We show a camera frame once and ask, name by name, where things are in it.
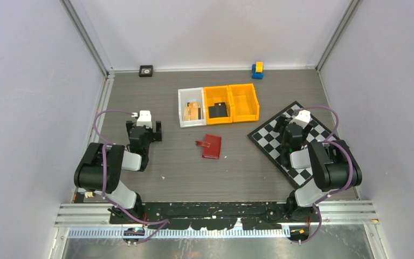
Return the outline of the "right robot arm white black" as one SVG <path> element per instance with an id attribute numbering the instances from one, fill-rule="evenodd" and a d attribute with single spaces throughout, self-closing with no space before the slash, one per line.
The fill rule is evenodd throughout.
<path id="1" fill-rule="evenodd" d="M 306 140 L 311 124 L 297 116 L 279 116 L 274 130 L 281 134 L 280 163 L 286 169 L 311 169 L 312 179 L 292 191 L 286 199 L 284 215 L 301 221 L 327 197 L 356 187 L 362 182 L 362 172 L 343 140 L 309 142 Z"/>

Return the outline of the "red card holder wallet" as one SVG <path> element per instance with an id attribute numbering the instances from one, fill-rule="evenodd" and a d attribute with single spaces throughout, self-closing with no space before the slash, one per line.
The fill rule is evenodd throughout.
<path id="1" fill-rule="evenodd" d="M 222 138 L 206 134 L 203 140 L 195 141 L 196 146 L 202 147 L 202 158 L 218 160 L 220 157 Z"/>

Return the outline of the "dark grey credit card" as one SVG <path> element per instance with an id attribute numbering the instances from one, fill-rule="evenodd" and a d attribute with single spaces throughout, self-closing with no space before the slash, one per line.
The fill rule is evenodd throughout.
<path id="1" fill-rule="evenodd" d="M 225 102 L 214 103 L 213 106 L 208 107 L 209 118 L 226 118 L 228 117 L 227 105 Z"/>

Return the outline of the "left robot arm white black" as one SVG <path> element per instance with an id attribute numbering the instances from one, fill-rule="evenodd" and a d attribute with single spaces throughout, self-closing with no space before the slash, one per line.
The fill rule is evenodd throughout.
<path id="1" fill-rule="evenodd" d="M 126 122 L 129 144 L 104 145 L 92 142 L 88 145 L 74 173 L 74 184 L 85 192 L 104 195 L 123 208 L 123 216 L 130 223 L 143 219 L 141 197 L 120 180 L 122 171 L 143 172 L 149 162 L 150 144 L 162 141 L 162 123 L 156 129 Z"/>

